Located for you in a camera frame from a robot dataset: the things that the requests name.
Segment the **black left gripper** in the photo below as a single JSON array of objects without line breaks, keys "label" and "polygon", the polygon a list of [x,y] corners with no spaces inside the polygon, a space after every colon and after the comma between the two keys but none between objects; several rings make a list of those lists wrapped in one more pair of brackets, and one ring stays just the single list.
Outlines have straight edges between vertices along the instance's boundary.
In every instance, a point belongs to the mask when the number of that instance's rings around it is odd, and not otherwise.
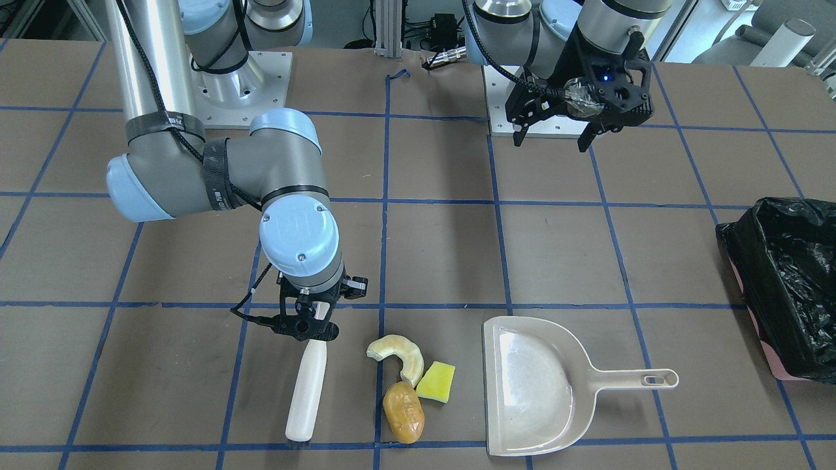
[{"label": "black left gripper", "polygon": [[638,126],[653,116],[651,62],[638,27],[625,31],[621,52],[609,52],[574,27],[545,80],[524,72],[525,86],[515,84],[506,101],[506,118],[513,124],[513,145],[520,147],[532,125],[552,116],[588,122],[577,138],[585,153],[607,129]]}]

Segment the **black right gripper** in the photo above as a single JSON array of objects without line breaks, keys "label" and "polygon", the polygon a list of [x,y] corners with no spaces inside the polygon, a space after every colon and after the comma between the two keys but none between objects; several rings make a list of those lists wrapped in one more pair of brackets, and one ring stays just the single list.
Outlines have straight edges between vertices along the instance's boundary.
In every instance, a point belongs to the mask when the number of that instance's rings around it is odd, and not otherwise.
[{"label": "black right gripper", "polygon": [[278,275],[280,314],[272,317],[272,331],[296,340],[331,341],[338,337],[338,325],[330,321],[332,310],[340,298],[355,300],[367,292],[366,277],[343,278],[323,292],[302,292],[283,274]]}]

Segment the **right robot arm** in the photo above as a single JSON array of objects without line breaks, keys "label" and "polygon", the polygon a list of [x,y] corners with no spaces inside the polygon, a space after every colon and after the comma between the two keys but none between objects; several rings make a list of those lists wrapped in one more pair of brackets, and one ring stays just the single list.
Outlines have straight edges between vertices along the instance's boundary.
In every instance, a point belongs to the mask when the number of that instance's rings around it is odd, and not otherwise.
[{"label": "right robot arm", "polygon": [[108,163],[108,194],[137,223],[251,206],[280,272],[280,313],[245,321],[297,340],[333,340],[346,273],[322,148],[310,117],[268,98],[260,48],[304,44],[308,1],[108,1],[129,151]]}]

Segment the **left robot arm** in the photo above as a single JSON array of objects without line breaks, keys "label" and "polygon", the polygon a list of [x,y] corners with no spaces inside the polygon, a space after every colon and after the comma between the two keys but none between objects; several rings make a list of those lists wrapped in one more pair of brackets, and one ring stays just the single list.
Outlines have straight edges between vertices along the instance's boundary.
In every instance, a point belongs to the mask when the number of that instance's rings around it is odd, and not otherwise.
[{"label": "left robot arm", "polygon": [[588,151],[598,136],[654,115],[646,42],[669,1],[464,1],[473,61],[507,78],[504,103],[514,146],[535,124],[562,116],[585,124]]}]

